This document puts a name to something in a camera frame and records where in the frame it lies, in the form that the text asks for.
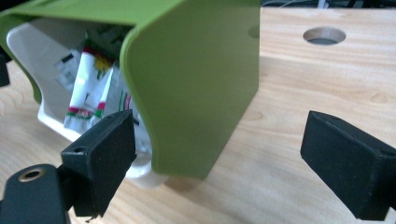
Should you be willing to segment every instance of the green plastic container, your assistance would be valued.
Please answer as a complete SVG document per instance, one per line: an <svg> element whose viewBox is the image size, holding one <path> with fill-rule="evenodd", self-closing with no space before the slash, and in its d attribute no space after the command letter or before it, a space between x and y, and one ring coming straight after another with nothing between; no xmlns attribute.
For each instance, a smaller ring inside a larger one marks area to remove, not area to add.
<svg viewBox="0 0 396 224"><path fill-rule="evenodd" d="M258 89L259 0L31 1L0 14L0 44L17 63L8 32L37 18L134 27L120 69L148 129L152 168L208 175Z"/></svg>

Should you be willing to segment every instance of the metal ring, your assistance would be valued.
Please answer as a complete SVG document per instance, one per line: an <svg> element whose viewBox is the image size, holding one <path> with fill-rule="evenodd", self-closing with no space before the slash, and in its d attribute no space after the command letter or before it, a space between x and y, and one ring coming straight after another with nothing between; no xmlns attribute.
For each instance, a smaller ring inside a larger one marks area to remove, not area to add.
<svg viewBox="0 0 396 224"><path fill-rule="evenodd" d="M33 181L33 180L40 178L45 173L46 173L46 170L44 168L37 167L37 168L28 170L25 173L21 174L20 177L18 178L18 180L21 182Z"/></svg>

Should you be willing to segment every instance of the wooden surface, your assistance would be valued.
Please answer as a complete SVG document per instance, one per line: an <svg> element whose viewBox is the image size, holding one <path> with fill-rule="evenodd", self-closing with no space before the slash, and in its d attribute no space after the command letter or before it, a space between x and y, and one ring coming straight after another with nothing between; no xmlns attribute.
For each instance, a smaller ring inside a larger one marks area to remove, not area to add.
<svg viewBox="0 0 396 224"><path fill-rule="evenodd" d="M396 147L395 15L264 9L260 89L209 177L172 177L157 189L124 180L93 223L364 223L310 170L300 146L308 111L317 110ZM317 26L342 29L346 40L304 41ZM39 123L28 80L15 63L8 69L12 85L0 89L0 191L26 166L59 165L69 144ZM390 210L386 223L395 220Z"/></svg>

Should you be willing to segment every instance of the screw hole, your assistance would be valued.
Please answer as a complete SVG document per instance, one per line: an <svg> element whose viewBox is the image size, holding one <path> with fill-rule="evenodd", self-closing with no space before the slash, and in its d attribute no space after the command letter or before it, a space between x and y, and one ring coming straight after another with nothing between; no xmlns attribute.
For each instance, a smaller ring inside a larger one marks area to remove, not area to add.
<svg viewBox="0 0 396 224"><path fill-rule="evenodd" d="M307 30L303 38L315 45L334 45L343 42L347 35L344 31L332 27L317 27Z"/></svg>
<svg viewBox="0 0 396 224"><path fill-rule="evenodd" d="M46 173L46 171L43 168L35 168L20 175L19 180L21 182L33 181L43 176L44 173Z"/></svg>
<svg viewBox="0 0 396 224"><path fill-rule="evenodd" d="M75 152L79 153L79 152L83 152L85 150L85 147L77 147L74 149Z"/></svg>

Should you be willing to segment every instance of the snack wrapper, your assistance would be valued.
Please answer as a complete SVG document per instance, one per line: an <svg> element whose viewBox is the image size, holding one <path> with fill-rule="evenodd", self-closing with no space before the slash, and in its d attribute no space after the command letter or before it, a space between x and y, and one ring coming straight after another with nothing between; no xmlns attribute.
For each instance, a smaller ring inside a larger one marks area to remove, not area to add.
<svg viewBox="0 0 396 224"><path fill-rule="evenodd" d="M85 41L64 127L85 133L103 116L114 60Z"/></svg>

